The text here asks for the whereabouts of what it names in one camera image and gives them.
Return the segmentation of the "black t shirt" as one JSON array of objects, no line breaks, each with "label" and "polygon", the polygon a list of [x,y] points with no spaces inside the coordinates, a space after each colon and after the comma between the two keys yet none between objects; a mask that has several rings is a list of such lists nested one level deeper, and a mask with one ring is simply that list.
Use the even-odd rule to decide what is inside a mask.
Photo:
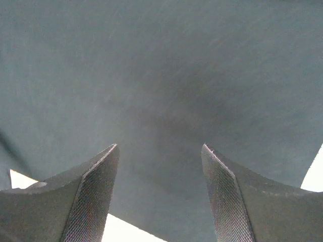
[{"label": "black t shirt", "polygon": [[322,145],[322,1],[1,1],[1,188],[120,149],[110,212],[215,241],[210,145],[300,187]]}]

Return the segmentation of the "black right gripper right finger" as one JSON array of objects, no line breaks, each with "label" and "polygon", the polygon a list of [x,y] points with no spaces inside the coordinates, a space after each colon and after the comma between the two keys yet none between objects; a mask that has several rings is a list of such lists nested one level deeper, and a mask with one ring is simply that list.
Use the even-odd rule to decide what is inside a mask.
[{"label": "black right gripper right finger", "polygon": [[203,144],[218,241],[322,241],[322,193],[282,184]]}]

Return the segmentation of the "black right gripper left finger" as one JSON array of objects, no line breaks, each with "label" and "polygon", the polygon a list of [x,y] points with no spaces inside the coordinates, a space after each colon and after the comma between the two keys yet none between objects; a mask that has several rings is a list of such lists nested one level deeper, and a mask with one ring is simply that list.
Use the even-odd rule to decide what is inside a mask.
[{"label": "black right gripper left finger", "polygon": [[1,241],[101,241],[118,162],[112,144],[44,181],[1,191]]}]

